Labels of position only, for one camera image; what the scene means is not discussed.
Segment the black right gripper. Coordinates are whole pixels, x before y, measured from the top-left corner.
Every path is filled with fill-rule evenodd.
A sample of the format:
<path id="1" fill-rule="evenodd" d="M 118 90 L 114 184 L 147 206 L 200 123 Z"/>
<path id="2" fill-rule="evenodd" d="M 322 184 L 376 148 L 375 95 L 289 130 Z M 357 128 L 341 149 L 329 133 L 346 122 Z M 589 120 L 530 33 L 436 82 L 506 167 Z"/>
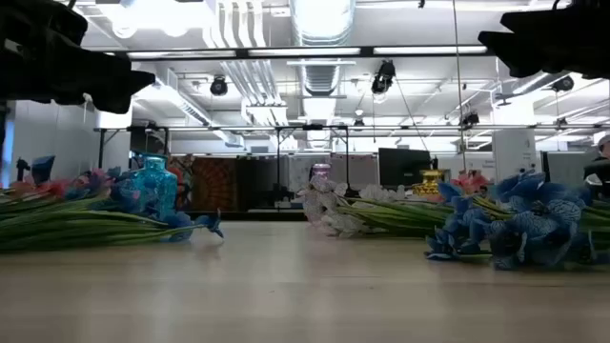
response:
<path id="1" fill-rule="evenodd" d="M 609 78 L 609 37 L 592 30 L 532 30 L 522 32 L 526 47 L 522 58 L 513 50 L 522 47 L 512 32 L 483 30 L 478 41 L 506 66 L 512 77 L 545 71 L 574 71 L 584 78 Z"/>

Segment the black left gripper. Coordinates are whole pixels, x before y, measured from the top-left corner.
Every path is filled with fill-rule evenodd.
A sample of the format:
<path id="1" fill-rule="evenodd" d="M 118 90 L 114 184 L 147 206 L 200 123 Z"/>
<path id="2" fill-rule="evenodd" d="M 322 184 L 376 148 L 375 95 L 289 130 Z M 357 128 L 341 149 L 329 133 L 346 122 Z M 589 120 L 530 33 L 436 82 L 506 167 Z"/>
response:
<path id="1" fill-rule="evenodd" d="M 126 53 L 61 48 L 33 56 L 1 50 L 3 100 L 80 105 L 89 95 L 100 111 L 126 113 L 132 96 L 155 83 L 155 75 L 132 69 Z"/>

